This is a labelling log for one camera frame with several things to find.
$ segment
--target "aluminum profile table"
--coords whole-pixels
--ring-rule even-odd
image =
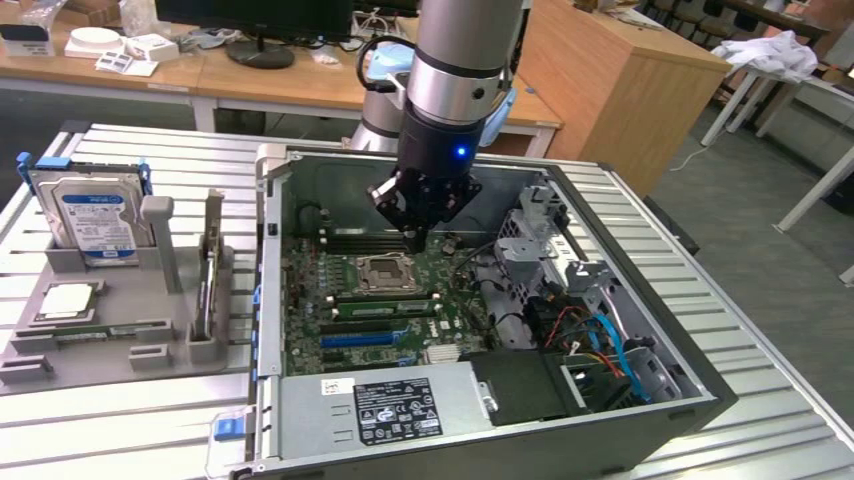
[[[197,479],[209,422],[246,405],[255,265],[254,161],[262,143],[327,142],[92,125],[60,133],[46,154],[145,157],[155,193],[175,198],[174,242],[195,245],[209,188],[226,193],[223,231],[237,250],[229,371],[0,397],[0,477]],[[503,157],[485,156],[491,159]],[[706,429],[672,441],[632,472],[646,478],[854,478],[854,434],[620,178],[562,163],[629,256],[740,395]],[[593,243],[572,227],[592,258]],[[19,189],[0,214],[0,344],[6,344],[51,239],[38,202]],[[243,450],[233,442],[234,456]]]

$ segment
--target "motherboard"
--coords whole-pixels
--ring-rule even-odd
[[[410,256],[390,252],[383,239],[359,237],[345,245],[286,240],[287,375],[455,362],[487,350],[481,289],[459,268],[471,248],[437,234]]]

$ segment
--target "wooden cabinet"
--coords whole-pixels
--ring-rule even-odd
[[[648,195],[729,69],[669,30],[537,0],[519,75],[565,124],[546,157],[608,163]]]

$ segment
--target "power supply label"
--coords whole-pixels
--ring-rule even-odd
[[[442,435],[439,411],[426,378],[354,387],[359,438],[366,445]]]
[[[87,255],[122,258],[134,254],[137,242],[131,225],[122,219],[126,204],[120,195],[63,195],[62,205],[68,230]]]

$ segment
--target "monitor stand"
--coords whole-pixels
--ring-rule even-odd
[[[255,42],[234,42],[226,46],[226,54],[235,62],[247,67],[277,69],[294,63],[294,52],[285,45],[265,42],[259,35]]]

